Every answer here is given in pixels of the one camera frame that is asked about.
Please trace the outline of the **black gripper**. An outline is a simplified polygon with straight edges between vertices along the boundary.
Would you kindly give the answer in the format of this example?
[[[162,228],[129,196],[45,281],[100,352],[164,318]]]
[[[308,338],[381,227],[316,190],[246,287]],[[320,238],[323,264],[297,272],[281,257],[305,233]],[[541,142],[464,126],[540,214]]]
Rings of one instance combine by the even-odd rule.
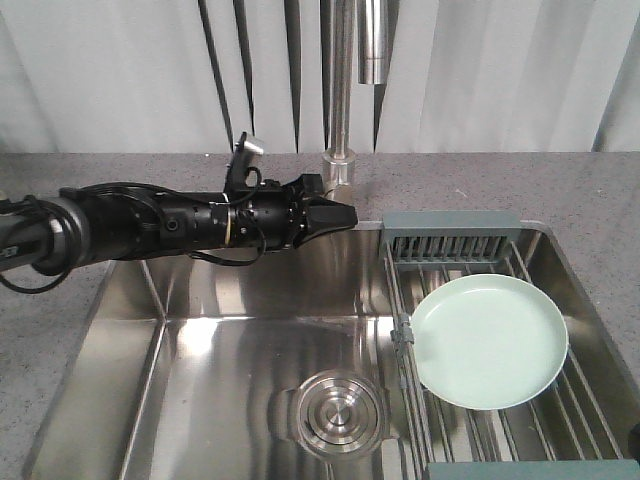
[[[323,189],[319,174],[303,174],[286,184],[267,179],[252,187],[229,181],[228,245],[281,250],[353,229],[355,207],[320,197]]]

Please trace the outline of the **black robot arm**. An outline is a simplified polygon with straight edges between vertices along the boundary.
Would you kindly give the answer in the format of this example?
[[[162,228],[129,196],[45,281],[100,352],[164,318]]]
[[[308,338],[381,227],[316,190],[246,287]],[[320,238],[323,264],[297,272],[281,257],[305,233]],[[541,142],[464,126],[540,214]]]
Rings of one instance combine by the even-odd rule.
[[[262,256],[357,223],[353,206],[324,197],[317,174],[286,184],[228,177],[220,192],[135,182],[63,188],[51,199],[2,201],[1,268],[31,266],[61,280],[77,267],[108,260],[186,255],[241,267],[250,260],[218,251],[253,249]]]

